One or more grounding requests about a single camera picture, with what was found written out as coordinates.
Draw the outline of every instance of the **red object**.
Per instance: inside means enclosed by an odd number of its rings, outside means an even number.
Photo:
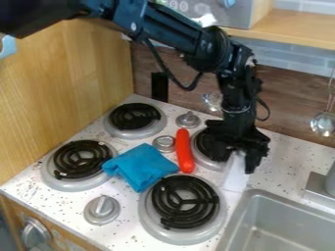
[[[175,151],[180,170],[186,174],[193,173],[195,164],[193,160],[190,133],[187,129],[179,129],[175,137]]]

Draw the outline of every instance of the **wooden shelf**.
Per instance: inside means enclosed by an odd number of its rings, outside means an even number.
[[[250,30],[223,28],[230,35],[335,50],[335,16],[273,10]]]

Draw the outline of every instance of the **faucet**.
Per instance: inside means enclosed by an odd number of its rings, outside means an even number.
[[[335,209],[335,162],[326,176],[310,173],[304,198]]]

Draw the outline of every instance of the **wooden panel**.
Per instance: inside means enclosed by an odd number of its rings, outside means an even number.
[[[63,250],[63,251],[71,251],[69,245],[67,244],[68,241],[74,243],[75,245],[87,250],[87,251],[99,251],[100,248],[88,243],[82,238],[66,231],[62,227],[55,225],[54,223],[49,222],[42,216],[30,211],[28,208],[16,203],[15,201],[2,196],[1,201],[3,205],[6,206],[8,210],[10,210],[10,219],[12,223],[12,227],[14,232],[19,233],[21,229],[24,228],[24,218],[32,217],[39,220],[51,233],[52,241],[49,243],[52,247],[56,250]]]
[[[0,61],[0,184],[132,93],[117,32],[73,20],[17,43]]]
[[[159,49],[167,65],[180,78],[189,82],[196,74],[184,64],[173,50]],[[132,44],[132,62],[135,92],[151,96],[151,72],[160,72],[151,52],[143,45]],[[310,120],[327,102],[328,78],[272,67],[260,66],[264,81],[261,97],[271,109],[271,117],[259,127],[307,141],[335,147],[335,136],[321,137],[310,129]],[[169,86],[169,103],[208,113],[201,101],[204,93],[219,92],[214,75],[205,75],[193,92],[186,92],[174,84]]]
[[[273,10],[251,30],[224,28],[230,35],[335,50],[335,16]]]
[[[252,25],[263,19],[273,8],[273,0],[254,0]]]
[[[21,224],[20,220],[17,217],[14,217],[13,208],[9,203],[9,200],[0,194],[0,209],[4,221],[9,228],[10,233],[13,236],[13,239],[17,245],[18,251],[24,251],[24,246],[21,243]]]

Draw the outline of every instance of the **black coil burner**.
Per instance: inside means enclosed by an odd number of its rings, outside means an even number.
[[[54,154],[56,179],[82,178],[95,175],[101,166],[113,158],[113,153],[104,144],[94,140],[79,140],[61,147]]]
[[[231,153],[235,151],[235,149],[230,147],[227,143],[216,140],[215,137],[206,130],[201,131],[195,140],[198,150],[213,161],[226,162]]]
[[[110,122],[119,130],[139,129],[153,120],[160,120],[160,112],[153,106],[141,103],[125,104],[117,107],[109,116]]]
[[[182,197],[183,192],[193,198]],[[163,178],[152,189],[152,202],[166,228],[191,229],[206,224],[219,210],[219,198],[204,181],[192,176]]]

